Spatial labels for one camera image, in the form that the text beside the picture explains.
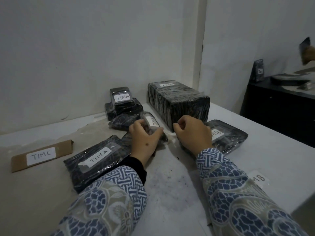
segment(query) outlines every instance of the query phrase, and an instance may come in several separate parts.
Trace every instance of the black cuff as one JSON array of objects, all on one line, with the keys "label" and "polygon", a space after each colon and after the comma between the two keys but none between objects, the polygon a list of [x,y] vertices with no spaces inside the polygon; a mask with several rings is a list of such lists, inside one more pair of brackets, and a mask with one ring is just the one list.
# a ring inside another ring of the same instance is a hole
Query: black cuff
[{"label": "black cuff", "polygon": [[120,166],[128,166],[134,169],[137,172],[140,180],[142,181],[142,184],[144,185],[144,183],[147,180],[147,172],[144,170],[144,167],[141,161],[139,161],[137,158],[134,158],[132,156],[127,156],[120,163],[118,163],[116,167],[120,167]]}]

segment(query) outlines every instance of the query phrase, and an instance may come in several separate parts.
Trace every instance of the peeling table surface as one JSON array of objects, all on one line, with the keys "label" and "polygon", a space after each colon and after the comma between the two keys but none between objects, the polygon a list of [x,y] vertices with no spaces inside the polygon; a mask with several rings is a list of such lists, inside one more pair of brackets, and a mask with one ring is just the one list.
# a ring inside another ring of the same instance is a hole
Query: peeling table surface
[{"label": "peeling table surface", "polygon": [[[165,128],[170,143],[157,151],[146,168],[148,205],[133,235],[212,235],[194,159],[181,150],[174,133],[151,106],[143,108]],[[248,133],[248,139],[228,157],[245,172],[258,172],[268,179],[263,190],[286,211],[292,213],[315,192],[315,148],[211,103],[208,121],[213,119]],[[1,135],[2,233],[49,235],[77,197],[63,160],[112,134],[121,138],[124,133],[109,130],[104,114],[97,114]],[[72,155],[11,173],[11,156],[67,139],[75,142]]]}]

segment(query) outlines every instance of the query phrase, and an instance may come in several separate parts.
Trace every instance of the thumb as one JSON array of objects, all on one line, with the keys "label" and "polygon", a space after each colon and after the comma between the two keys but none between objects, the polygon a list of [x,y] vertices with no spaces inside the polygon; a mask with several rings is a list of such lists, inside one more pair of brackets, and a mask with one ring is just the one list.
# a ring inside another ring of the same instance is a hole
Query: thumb
[{"label": "thumb", "polygon": [[183,129],[180,128],[178,123],[174,123],[173,128],[177,136],[183,132]]},{"label": "thumb", "polygon": [[155,132],[151,135],[154,139],[159,140],[161,135],[163,134],[164,128],[159,127],[155,130]]}]

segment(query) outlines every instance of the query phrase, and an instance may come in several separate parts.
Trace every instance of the white label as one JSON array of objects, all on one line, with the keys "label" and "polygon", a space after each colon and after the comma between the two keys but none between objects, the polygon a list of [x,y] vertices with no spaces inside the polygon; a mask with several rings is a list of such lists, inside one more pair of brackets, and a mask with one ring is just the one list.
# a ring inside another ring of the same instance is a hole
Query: white label
[{"label": "white label", "polygon": [[128,93],[114,95],[114,100],[115,100],[115,102],[130,100],[130,95]]},{"label": "white label", "polygon": [[261,189],[266,183],[270,182],[270,180],[258,170],[251,171],[247,176],[252,179]]},{"label": "white label", "polygon": [[169,84],[160,84],[161,87],[172,86],[172,85],[175,85],[175,84],[172,84],[172,83],[169,83]]},{"label": "white label", "polygon": [[150,127],[159,127],[159,124],[156,122],[154,117],[146,117],[149,122]]},{"label": "white label", "polygon": [[30,166],[53,158],[56,158],[55,147],[26,154],[26,164]]},{"label": "white label", "polygon": [[98,163],[101,159],[103,159],[105,156],[107,156],[108,154],[110,154],[112,152],[112,150],[110,150],[108,147],[104,147],[102,150],[98,151],[97,153],[95,153],[94,155],[92,155],[91,157],[89,157],[88,159],[86,159],[84,161],[84,163],[88,166],[88,167],[92,167],[94,166],[96,163]]},{"label": "white label", "polygon": [[212,129],[211,132],[212,132],[212,141],[214,139],[217,139],[218,137],[224,136],[224,133],[220,132],[218,129]]}]

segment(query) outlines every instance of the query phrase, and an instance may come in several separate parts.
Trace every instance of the blue and white patterned sleeve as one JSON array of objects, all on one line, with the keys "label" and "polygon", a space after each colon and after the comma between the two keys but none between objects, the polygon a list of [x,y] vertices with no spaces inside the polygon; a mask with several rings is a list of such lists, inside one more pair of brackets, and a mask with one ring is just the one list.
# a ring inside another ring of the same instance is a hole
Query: blue and white patterned sleeve
[{"label": "blue and white patterned sleeve", "polygon": [[130,235],[146,205],[138,174],[120,166],[79,194],[52,235]]},{"label": "blue and white patterned sleeve", "polygon": [[307,235],[244,171],[214,148],[196,158],[215,234]]}]

